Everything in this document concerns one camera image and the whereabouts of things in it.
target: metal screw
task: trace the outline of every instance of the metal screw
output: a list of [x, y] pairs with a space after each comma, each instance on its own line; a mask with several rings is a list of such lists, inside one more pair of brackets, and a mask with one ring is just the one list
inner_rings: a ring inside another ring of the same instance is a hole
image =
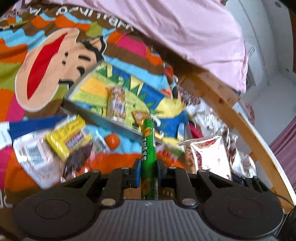
[[192, 198], [184, 198], [182, 200], [182, 204], [184, 204], [185, 206], [193, 206], [196, 204], [196, 201]]
[[101, 201], [101, 203], [104, 205], [104, 206], [112, 206], [116, 203], [116, 201], [113, 199], [113, 198], [105, 198]]

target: red mouth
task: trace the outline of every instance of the red mouth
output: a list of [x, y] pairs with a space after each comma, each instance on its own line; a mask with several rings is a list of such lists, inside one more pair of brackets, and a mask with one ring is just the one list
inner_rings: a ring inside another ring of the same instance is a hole
[[52, 57], [59, 51], [59, 47], [61, 46], [61, 43], [63, 42], [63, 39], [65, 38], [66, 35], [67, 33], [63, 34], [54, 42], [48, 45], [45, 45], [39, 52], [37, 58], [34, 61], [34, 64], [32, 65], [32, 68], [28, 77], [28, 83], [27, 83], [28, 100], [32, 97], [37, 87], [41, 83]]

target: pink bedding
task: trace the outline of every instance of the pink bedding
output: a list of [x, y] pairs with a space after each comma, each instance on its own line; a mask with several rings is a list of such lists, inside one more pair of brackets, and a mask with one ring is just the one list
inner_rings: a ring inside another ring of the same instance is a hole
[[39, 1], [76, 4], [117, 16], [236, 91], [246, 91], [248, 58], [242, 31], [220, 0]]

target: green packaging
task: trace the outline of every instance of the green packaging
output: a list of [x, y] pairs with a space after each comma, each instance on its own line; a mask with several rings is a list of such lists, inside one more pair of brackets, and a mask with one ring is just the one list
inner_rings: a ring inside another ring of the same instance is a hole
[[158, 199], [155, 129], [153, 121], [144, 120], [142, 132], [141, 198]]

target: black cable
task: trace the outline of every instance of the black cable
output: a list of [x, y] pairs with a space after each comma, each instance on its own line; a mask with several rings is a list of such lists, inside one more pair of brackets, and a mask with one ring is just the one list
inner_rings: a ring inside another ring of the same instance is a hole
[[288, 202], [289, 204], [291, 204], [293, 207], [295, 207], [295, 205], [290, 200], [288, 200], [287, 198], [285, 198], [285, 197], [283, 197], [281, 195], [275, 194], [275, 193], [273, 193], [273, 194], [276, 195], [276, 196], [278, 196], [278, 197], [280, 197], [280, 198], [282, 198], [283, 200], [285, 200], [286, 202]]

